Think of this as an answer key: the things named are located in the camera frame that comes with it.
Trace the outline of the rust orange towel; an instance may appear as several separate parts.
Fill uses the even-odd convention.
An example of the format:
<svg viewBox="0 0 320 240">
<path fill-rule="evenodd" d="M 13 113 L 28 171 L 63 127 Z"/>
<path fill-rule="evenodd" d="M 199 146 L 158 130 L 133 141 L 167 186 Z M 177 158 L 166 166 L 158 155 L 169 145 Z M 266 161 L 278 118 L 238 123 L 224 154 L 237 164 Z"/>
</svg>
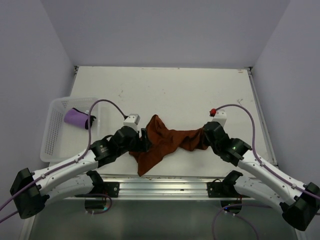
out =
<svg viewBox="0 0 320 240">
<path fill-rule="evenodd" d="M 151 117 L 146 132 L 151 142 L 149 150 L 129 152 L 137 162 L 137 174 L 140 177 L 179 148 L 189 152 L 208 148 L 203 127 L 195 130 L 168 129 L 157 114 Z"/>
</svg>

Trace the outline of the purple grey microfiber towel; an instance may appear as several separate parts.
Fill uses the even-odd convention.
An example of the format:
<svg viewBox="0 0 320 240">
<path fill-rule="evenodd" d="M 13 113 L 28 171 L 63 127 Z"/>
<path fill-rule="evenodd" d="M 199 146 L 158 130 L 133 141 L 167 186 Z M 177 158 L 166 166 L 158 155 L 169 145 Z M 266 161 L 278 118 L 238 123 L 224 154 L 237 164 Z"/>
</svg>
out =
<svg viewBox="0 0 320 240">
<path fill-rule="evenodd" d="M 86 112 L 71 108 L 66 112 L 63 120 L 66 124 L 88 130 L 89 127 L 92 127 L 93 122 L 96 120 L 96 116 L 90 115 L 89 117 Z"/>
</svg>

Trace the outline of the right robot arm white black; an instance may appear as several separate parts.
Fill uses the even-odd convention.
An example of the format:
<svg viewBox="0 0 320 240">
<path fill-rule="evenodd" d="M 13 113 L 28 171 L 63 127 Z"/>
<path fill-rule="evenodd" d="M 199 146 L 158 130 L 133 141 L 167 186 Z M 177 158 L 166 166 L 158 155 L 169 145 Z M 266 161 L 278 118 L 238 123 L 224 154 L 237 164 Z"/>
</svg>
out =
<svg viewBox="0 0 320 240">
<path fill-rule="evenodd" d="M 253 148 L 239 138 L 230 138 L 223 126 L 207 122 L 203 127 L 205 143 L 223 161 L 250 173 L 231 171 L 222 182 L 208 187 L 226 197 L 247 196 L 278 211 L 293 228 L 305 231 L 320 209 L 320 188 L 296 180 L 255 156 Z"/>
</svg>

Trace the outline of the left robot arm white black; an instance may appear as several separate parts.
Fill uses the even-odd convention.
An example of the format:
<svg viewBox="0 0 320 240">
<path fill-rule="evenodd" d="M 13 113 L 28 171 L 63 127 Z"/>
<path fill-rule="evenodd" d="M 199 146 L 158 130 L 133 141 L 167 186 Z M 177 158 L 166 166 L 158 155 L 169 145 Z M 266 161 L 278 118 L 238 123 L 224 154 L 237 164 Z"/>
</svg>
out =
<svg viewBox="0 0 320 240">
<path fill-rule="evenodd" d="M 88 149 L 52 167 L 17 173 L 10 189 L 21 219 L 40 213 L 47 205 L 69 197 L 110 199 L 97 169 L 128 152 L 147 152 L 151 147 L 145 128 L 123 126 L 113 135 L 92 143 Z"/>
</svg>

